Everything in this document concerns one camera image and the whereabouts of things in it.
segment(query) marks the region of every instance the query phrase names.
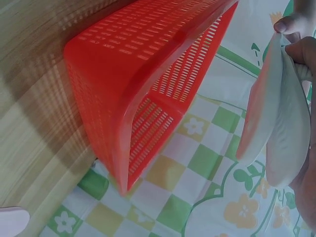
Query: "white square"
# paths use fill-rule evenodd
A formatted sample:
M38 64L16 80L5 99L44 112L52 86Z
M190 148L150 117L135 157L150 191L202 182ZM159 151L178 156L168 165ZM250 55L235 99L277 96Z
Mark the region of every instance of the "white square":
M181 237L181 234L174 231L173 229L156 222L152 232L161 237Z
M58 237L58 235L48 226L45 226L39 237Z
M161 154L188 166L198 146L199 142L192 138L175 133Z
M236 130L234 132L234 134L236 134L238 137L241 137L244 123L245 123L245 119L240 117Z
M213 182L218 185L222 185L223 179L227 170L234 164L235 162L227 157L223 157L221 164L219 165L217 172L213 178Z
M114 237L148 237L150 232L130 220L123 220Z
M88 223L85 223L85 222L83 222L82 225L79 227L75 236L76 237L87 237L87 236L107 237L107 235L105 235L104 233L101 233L96 228L93 228L92 226L90 226Z
M63 205L81 219L85 219L98 203L94 197L76 186L65 198Z
M218 107L218 105L197 96L188 113L211 122Z
M149 217L157 219L170 195L171 192L143 180L130 200Z
M188 204L194 205L205 184L206 179L204 177L190 169L186 169L173 190L173 194Z
M104 194L100 202L124 217L127 216L132 206L127 199L119 195L112 185L109 185L107 192Z
M233 113L235 113L235 114L237 114L239 116L241 116L241 114L242 114L242 109L237 108L235 106L232 106L232 105L229 105L229 104L226 104L226 103L222 103L221 107L223 107L224 109L227 109L227 110L229 110L229 111L231 111L231 112L233 112Z
M201 143L215 151L217 154L222 155L221 151L223 150L223 146L227 140L228 135L229 132L211 123Z
M109 175L109 172L104 166L104 164L102 164L101 161L98 159L94 162L94 167L92 168L92 170L104 177L108 177Z

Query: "red plastic basket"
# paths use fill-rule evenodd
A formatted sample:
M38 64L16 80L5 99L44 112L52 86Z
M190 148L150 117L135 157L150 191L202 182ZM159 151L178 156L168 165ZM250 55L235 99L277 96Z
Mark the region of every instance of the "red plastic basket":
M138 0L67 43L85 131L121 194L189 108L236 6L236 0Z

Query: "yellow square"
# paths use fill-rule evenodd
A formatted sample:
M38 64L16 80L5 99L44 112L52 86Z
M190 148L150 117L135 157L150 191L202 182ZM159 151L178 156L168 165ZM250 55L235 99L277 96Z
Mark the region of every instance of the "yellow square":
M139 178L134 185L132 186L132 188L130 189L130 191L127 193L126 198L130 199L133 194L135 193L135 191L138 189L138 187L140 186L140 184L143 182L142 178Z
M197 142L201 142L209 125L209 121L191 114L186 114L177 131L184 136L191 137Z
M127 218L148 231L151 231L155 225L155 221L152 218L144 214L135 206L131 207L127 214Z
M88 215L85 222L107 236L113 236L123 220L123 216L99 203Z
M173 191L185 166L160 155L146 176L146 180L168 191Z

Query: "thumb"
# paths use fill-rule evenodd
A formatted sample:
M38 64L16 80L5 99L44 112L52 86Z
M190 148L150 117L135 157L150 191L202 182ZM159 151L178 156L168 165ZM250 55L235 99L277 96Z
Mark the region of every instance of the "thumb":
M300 32L305 27L304 18L300 14L292 14L278 20L274 29L278 33L289 35L295 32Z

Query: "wooden table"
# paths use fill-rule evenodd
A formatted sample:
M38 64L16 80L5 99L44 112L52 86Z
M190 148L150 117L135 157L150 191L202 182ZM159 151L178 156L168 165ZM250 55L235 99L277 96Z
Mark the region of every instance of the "wooden table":
M95 156L63 48L133 0L0 0L0 207L21 206L38 236Z

